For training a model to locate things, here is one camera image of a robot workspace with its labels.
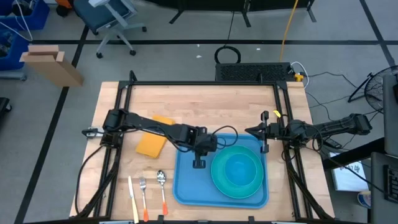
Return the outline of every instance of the yellow cable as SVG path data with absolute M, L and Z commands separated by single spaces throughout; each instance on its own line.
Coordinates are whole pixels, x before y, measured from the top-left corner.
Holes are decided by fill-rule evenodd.
M 296 10 L 296 6 L 297 6 L 298 2 L 299 2 L 299 0 L 296 0 L 296 2 L 294 3 L 293 9 L 292 9 L 292 13 L 290 13 L 289 21 L 287 23 L 287 27 L 286 27 L 286 30 L 285 30 L 284 39 L 282 41 L 282 48 L 280 49 L 279 62 L 282 62 L 282 56 L 284 54 L 284 46 L 285 46 L 285 40 L 286 40 L 286 36 L 287 36 L 287 31 L 289 31 L 290 23 L 292 22 L 293 14 L 294 14 L 294 11 Z

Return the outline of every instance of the wooden table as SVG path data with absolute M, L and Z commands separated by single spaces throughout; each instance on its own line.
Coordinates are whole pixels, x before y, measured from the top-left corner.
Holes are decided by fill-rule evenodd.
M 99 93 L 93 118 L 93 126 L 102 126 L 109 109 L 114 107 L 117 82 L 104 82 Z M 302 83 L 288 83 L 290 104 L 293 116 L 307 123 L 312 123 L 307 98 Z M 131 96 L 130 111 L 151 118 L 160 114 L 174 119 L 177 123 L 192 126 L 206 126 L 209 132 L 224 125 L 234 126 L 239 133 L 244 129 L 256 126 L 260 114 L 276 109 L 274 92 L 271 86 L 134 86 Z M 276 122 L 276 115 L 270 113 L 269 122 Z M 256 221 L 294 220 L 292 215 L 292 199 L 289 189 L 285 162 L 281 159 L 282 142 L 269 141 L 267 155 L 269 201 L 261 209 L 240 209 L 220 207 L 198 207 L 179 204 L 172 193 L 174 177 L 175 148 L 167 143 L 158 159 L 151 159 L 135 152 L 143 132 L 129 133 L 124 137 L 123 152 L 119 167 L 116 193 L 113 202 L 113 220 L 132 220 L 131 200 L 127 177 L 133 178 L 134 194 L 139 210 L 139 218 L 143 219 L 142 192 L 138 177 L 147 179 L 146 202 L 149 219 L 156 220 L 162 214 L 162 193 L 156 181 L 156 173 L 162 169 L 167 174 L 165 197 L 169 214 L 165 220 L 240 220 L 247 221 L 254 216 Z M 98 148 L 100 139 L 88 140 L 85 158 Z M 78 204 L 80 210 L 90 200 L 98 188 L 100 173 L 104 159 L 103 149 L 93 156 L 86 164 L 81 175 Z M 318 153 L 309 149 L 301 150 L 303 168 L 309 191 L 325 211 L 334 216 L 322 160 Z M 301 216 L 305 216 L 301 191 L 297 188 Z M 107 193 L 101 214 L 104 214 Z

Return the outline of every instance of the office chair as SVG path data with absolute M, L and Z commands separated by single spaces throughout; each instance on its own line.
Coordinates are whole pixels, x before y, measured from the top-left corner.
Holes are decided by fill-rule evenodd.
M 111 35 L 117 35 L 122 39 L 130 48 L 131 55 L 136 54 L 123 35 L 123 31 L 141 27 L 143 32 L 147 32 L 147 28 L 143 23 L 128 24 L 126 22 L 126 19 L 137 14 L 131 0 L 76 0 L 73 2 L 73 7 L 94 35 L 98 35 L 98 31 L 104 27 L 109 30 L 97 48 L 98 58 L 103 58 L 101 49 L 109 42 Z

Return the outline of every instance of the green bowl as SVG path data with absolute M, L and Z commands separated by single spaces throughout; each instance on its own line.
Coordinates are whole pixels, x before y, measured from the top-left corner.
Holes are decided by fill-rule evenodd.
M 231 198 L 247 198 L 260 189 L 264 168 L 252 150 L 231 146 L 214 157 L 211 178 L 223 194 Z

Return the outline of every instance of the spoon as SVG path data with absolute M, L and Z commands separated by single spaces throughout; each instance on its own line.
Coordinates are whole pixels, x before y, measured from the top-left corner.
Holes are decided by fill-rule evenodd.
M 162 186 L 162 196 L 163 196 L 163 215 L 167 215 L 167 205 L 166 205 L 166 199 L 164 197 L 164 183 L 166 182 L 166 174 L 159 170 L 157 171 L 157 181 L 160 183 L 160 186 Z

